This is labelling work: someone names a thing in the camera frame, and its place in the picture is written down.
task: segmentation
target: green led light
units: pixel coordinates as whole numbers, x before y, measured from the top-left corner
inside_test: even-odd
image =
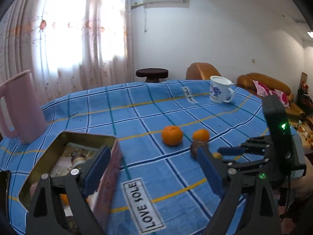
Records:
[[[259,175],[259,178],[260,178],[260,179],[266,179],[265,173],[261,173],[261,174]]]

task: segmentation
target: brown stool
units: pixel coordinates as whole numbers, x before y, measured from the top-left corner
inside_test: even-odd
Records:
[[[136,76],[140,78],[147,77],[147,83],[159,83],[159,79],[166,79],[168,77],[168,70],[159,68],[147,68],[136,71]]]

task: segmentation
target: leather armchair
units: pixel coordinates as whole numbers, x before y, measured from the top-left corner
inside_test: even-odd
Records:
[[[186,73],[187,80],[209,80],[211,76],[221,76],[218,70],[206,62],[195,62]]]

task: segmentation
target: white wall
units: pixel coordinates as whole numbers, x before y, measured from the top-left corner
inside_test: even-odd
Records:
[[[296,93],[304,69],[303,41],[281,15],[257,0],[147,5],[146,33],[144,8],[131,13],[135,71],[165,68],[169,79],[185,79],[191,63],[208,62],[233,82],[242,74],[259,72]]]
[[[309,91],[312,93],[313,89],[313,41],[305,41],[304,45],[304,72],[308,75],[306,84],[310,87]]]

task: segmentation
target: white mug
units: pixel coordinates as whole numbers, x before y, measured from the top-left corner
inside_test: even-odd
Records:
[[[230,102],[234,91],[230,88],[233,83],[223,77],[211,76],[210,100],[215,103]]]

